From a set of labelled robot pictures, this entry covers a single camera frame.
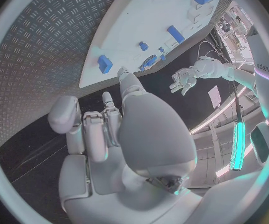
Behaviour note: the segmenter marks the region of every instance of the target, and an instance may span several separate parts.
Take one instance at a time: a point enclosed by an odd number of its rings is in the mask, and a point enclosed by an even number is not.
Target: diamond plate wall
[[[118,83],[78,87],[90,42],[113,1],[33,0],[16,19],[0,45],[0,146],[47,114],[59,96],[82,97]],[[161,69],[203,39],[229,3],[221,0],[207,27],[137,75]]]

